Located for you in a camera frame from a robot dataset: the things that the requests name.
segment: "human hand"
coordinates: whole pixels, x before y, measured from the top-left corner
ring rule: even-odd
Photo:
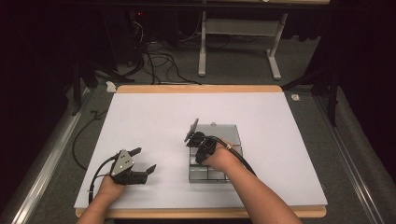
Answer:
[[[215,153],[204,160],[203,165],[208,165],[216,171],[226,173],[229,167],[242,165],[242,163],[222,144],[216,143]]]
[[[105,175],[95,199],[100,199],[106,203],[112,204],[121,196],[124,191],[124,185],[114,183],[110,175]]]

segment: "gray carpet floor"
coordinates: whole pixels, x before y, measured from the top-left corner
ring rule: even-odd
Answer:
[[[152,52],[170,53],[175,59],[179,73],[187,79],[204,84],[264,84],[283,85],[304,74],[309,60],[318,43],[317,40],[299,42],[297,39],[281,40],[276,60],[282,75],[281,81],[274,81],[271,77],[269,64],[265,59],[264,50],[271,45],[271,39],[249,39],[240,36],[233,37],[223,48],[224,40],[208,40],[206,77],[198,77],[199,47],[196,42],[183,42],[178,48],[164,44],[149,46]],[[180,81],[175,67],[166,75],[171,65],[164,58],[153,58],[156,76],[162,81]],[[128,67],[121,65],[120,71],[128,71]],[[151,75],[143,70],[133,76],[137,84],[149,84]],[[339,153],[339,143],[332,134],[333,129],[327,125],[326,117],[319,109],[318,101],[309,92],[309,86],[298,86],[286,91],[291,112],[297,122],[304,143],[318,173],[319,181],[329,202],[327,215],[323,218],[305,218],[304,223],[374,223],[361,203],[361,198],[351,184],[347,168]],[[298,93],[301,101],[293,101],[290,96]],[[75,223],[77,218],[73,207],[77,198],[85,171],[77,166],[72,155],[72,146],[79,130],[93,118],[92,111],[99,113],[108,109],[113,93],[106,92],[105,80],[99,79],[99,86],[91,90],[91,97],[81,111],[81,117],[66,145],[57,168],[47,189],[39,201],[38,206],[27,223]],[[383,223],[396,223],[396,189],[380,160],[371,149],[370,144],[361,130],[361,126],[351,112],[347,100],[339,91],[337,96],[335,130],[340,133],[344,145],[356,164],[362,180],[370,190],[375,205],[383,218]],[[100,134],[106,115],[102,119],[92,122],[79,136],[75,150],[79,161],[88,165],[97,138]],[[46,158],[55,144],[56,138],[62,136],[60,130],[66,124],[61,120],[52,138],[43,148],[35,160],[29,174],[23,180],[13,200],[2,214],[0,223],[11,223],[21,206],[26,194]],[[131,223],[165,223],[163,220],[132,220]]]

